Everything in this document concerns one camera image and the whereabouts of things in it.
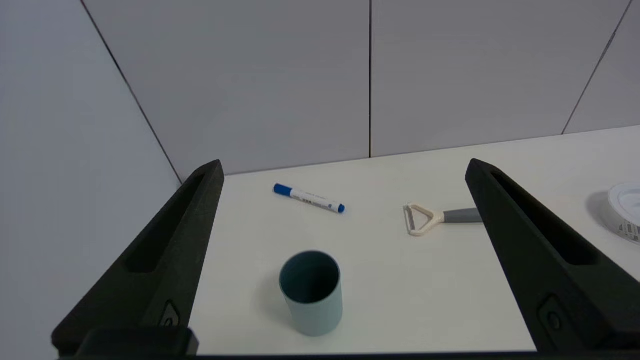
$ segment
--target peeler handle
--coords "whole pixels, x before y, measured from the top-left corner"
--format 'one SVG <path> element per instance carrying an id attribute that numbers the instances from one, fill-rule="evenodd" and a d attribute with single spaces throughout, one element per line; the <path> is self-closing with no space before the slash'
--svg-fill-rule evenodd
<path id="1" fill-rule="evenodd" d="M 477 208 L 458 209 L 444 212 L 444 222 L 482 222 Z"/>

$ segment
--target table surface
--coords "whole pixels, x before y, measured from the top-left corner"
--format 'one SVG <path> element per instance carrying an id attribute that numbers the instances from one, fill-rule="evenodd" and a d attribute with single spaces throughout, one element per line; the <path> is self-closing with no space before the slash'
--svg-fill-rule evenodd
<path id="1" fill-rule="evenodd" d="M 482 224 L 407 234 L 403 205 L 473 207 L 469 160 L 501 168 L 640 279 L 640 246 L 604 228 L 612 186 L 640 181 L 640 126 L 228 176 L 189 326 L 199 354 L 534 350 Z M 335 214 L 274 183 L 341 201 Z M 291 327 L 278 272 L 294 254 L 331 254 L 344 316 L 309 338 Z"/>

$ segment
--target cup rim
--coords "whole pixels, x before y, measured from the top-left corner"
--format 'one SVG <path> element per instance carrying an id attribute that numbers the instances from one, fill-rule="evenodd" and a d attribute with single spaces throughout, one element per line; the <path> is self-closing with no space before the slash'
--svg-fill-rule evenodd
<path id="1" fill-rule="evenodd" d="M 287 266 L 287 264 L 293 260 L 294 258 L 300 256 L 300 255 L 304 255 L 304 254 L 320 254 L 320 255 L 324 255 L 326 257 L 328 257 L 331 261 L 333 261 L 333 264 L 335 265 L 335 268 L 338 270 L 338 280 L 335 282 L 335 286 L 333 287 L 333 290 L 327 295 L 325 296 L 322 300 L 318 300 L 316 302 L 299 302 L 299 301 L 295 301 L 292 298 L 290 298 L 287 293 L 284 291 L 284 289 L 282 288 L 282 270 L 284 270 L 284 268 Z M 320 250 L 306 250 L 303 252 L 299 252 L 293 256 L 291 256 L 285 263 L 284 265 L 282 265 L 282 268 L 280 269 L 280 273 L 278 274 L 278 286 L 280 287 L 280 292 L 282 293 L 282 295 L 288 300 L 291 301 L 295 304 L 299 304 L 299 305 L 303 305 L 303 306 L 317 306 L 317 305 L 321 305 L 324 302 L 326 302 L 335 292 L 336 290 L 338 290 L 338 288 L 340 288 L 340 284 L 341 284 L 341 280 L 342 280 L 342 272 L 340 271 L 340 266 L 338 265 L 338 262 L 333 258 L 333 256 L 320 251 Z"/>

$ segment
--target cup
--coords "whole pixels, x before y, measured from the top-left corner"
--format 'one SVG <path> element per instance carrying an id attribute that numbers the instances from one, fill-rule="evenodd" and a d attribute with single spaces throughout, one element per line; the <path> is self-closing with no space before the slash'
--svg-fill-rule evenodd
<path id="1" fill-rule="evenodd" d="M 302 334 L 325 335 L 340 323 L 340 268 L 324 252 L 306 251 L 289 259 L 280 271 L 280 289 Z"/>

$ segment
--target white wall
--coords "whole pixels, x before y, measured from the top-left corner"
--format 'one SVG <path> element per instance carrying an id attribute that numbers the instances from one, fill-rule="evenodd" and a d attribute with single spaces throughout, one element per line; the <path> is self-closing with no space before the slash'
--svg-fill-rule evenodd
<path id="1" fill-rule="evenodd" d="M 51 332 L 177 189 L 80 1 L 0 2 L 0 349 Z"/>
<path id="2" fill-rule="evenodd" d="M 627 4 L 373 1 L 372 155 L 561 134 Z"/>
<path id="3" fill-rule="evenodd" d="M 87 0 L 178 174 L 369 155 L 367 0 Z"/>
<path id="4" fill-rule="evenodd" d="M 640 1 L 634 1 L 566 133 L 640 125 Z"/>

